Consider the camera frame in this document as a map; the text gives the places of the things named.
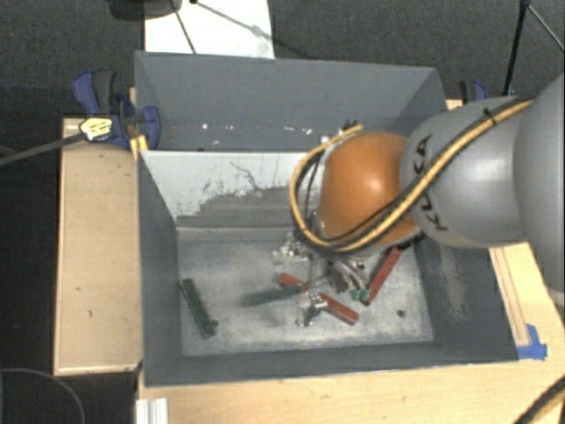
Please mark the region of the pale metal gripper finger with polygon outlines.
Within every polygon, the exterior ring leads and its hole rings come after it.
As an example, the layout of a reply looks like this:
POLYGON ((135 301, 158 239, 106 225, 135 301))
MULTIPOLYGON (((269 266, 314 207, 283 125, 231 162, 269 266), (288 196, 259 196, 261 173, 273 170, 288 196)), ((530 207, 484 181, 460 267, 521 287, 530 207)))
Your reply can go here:
POLYGON ((298 300, 298 318, 296 324, 299 327, 308 327, 325 309, 325 300, 318 292, 304 292, 298 300))

